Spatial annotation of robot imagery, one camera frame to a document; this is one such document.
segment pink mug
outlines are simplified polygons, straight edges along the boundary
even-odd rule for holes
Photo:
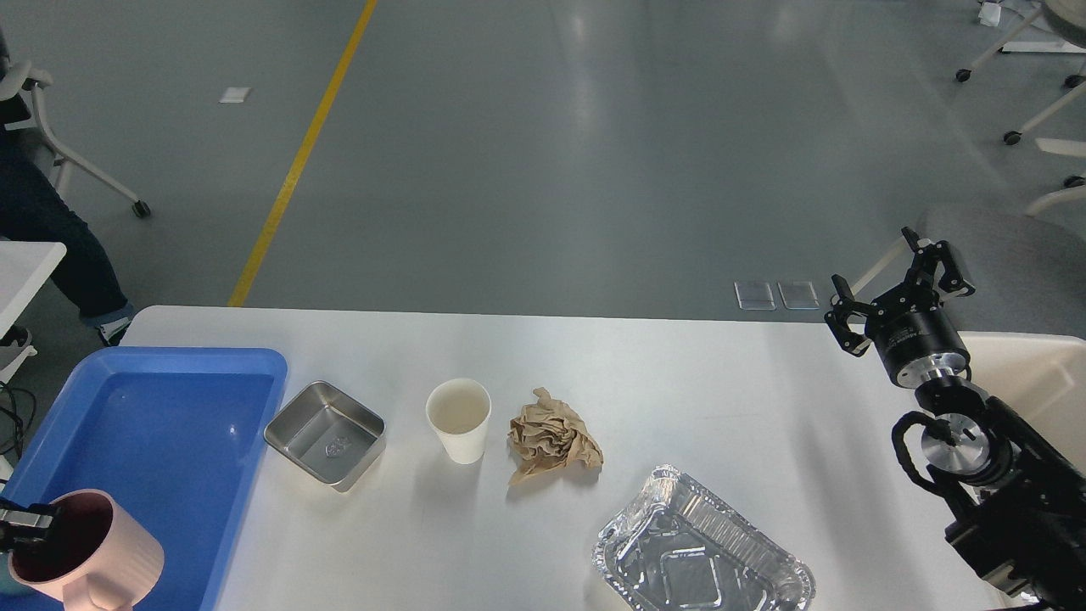
[[[50,505],[61,513],[45,547],[8,559],[15,581],[65,611],[130,611],[143,600],[162,575],[159,542],[102,491],[76,491]]]

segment gray floor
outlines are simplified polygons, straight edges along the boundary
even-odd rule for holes
[[[154,208],[81,175],[68,194],[139,307],[226,303],[363,5],[0,3],[14,58],[56,79],[58,135]],[[998,37],[976,11],[384,0],[247,304],[817,321],[741,311],[732,282],[825,300],[923,208],[1021,209],[1086,167],[999,139],[1081,58],[954,81]],[[1086,138],[1082,110],[1033,135]],[[1086,233],[1086,211],[1048,217]],[[51,285],[22,323],[41,355],[13,384],[48,405],[96,340]]]

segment white paper cup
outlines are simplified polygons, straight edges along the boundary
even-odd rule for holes
[[[430,393],[426,420],[438,434],[449,458],[471,464],[487,448],[490,395],[481,384],[466,378],[450,380]]]

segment black cable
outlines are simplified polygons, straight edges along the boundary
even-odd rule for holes
[[[23,421],[22,417],[18,416],[18,407],[15,400],[15,393],[23,393],[30,399],[30,418],[28,421]],[[38,398],[34,396],[34,393],[26,391],[25,389],[12,389],[7,384],[0,382],[0,395],[7,396],[10,407],[0,406],[0,413],[8,417],[12,423],[12,435],[0,445],[0,456],[7,455],[12,450],[15,451],[15,457],[23,458],[23,449],[26,443],[26,435],[34,423],[34,419],[38,416]]]
[[[942,421],[936,421],[923,412],[908,412],[901,417],[901,420],[897,421],[897,424],[891,431],[891,443],[894,445],[894,455],[897,457],[897,463],[901,466],[905,474],[909,476],[909,480],[913,484],[937,497],[943,496],[943,491],[939,489],[935,482],[924,479],[917,471],[917,466],[913,464],[912,457],[909,456],[909,447],[905,445],[905,434],[913,425],[922,424],[938,437],[938,433],[940,433],[939,422]]]

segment blue tray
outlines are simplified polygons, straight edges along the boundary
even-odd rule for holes
[[[26,506],[79,488],[110,493],[166,552],[137,609],[211,611],[286,378],[274,351],[100,351],[72,372],[3,496]],[[0,609],[61,603],[0,595]]]

